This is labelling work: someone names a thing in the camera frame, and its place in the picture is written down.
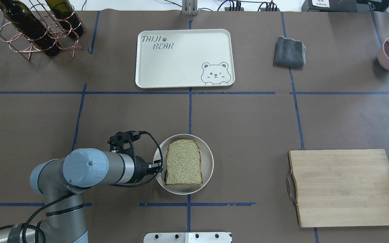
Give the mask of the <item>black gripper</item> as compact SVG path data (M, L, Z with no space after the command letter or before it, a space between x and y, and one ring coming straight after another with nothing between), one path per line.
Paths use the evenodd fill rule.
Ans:
M135 160L134 181L141 181L146 175L153 175L158 172L159 168L162 168L162 163L148 164L139 156L136 156Z

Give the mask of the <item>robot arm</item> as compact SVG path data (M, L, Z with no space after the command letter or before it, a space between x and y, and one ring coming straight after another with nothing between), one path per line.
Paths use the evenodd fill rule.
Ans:
M80 148L63 159L38 165L30 185L45 197L25 223L0 227L0 243L87 243L82 193L94 186L139 187L146 175L162 171L163 155L153 163L131 148L101 151Z

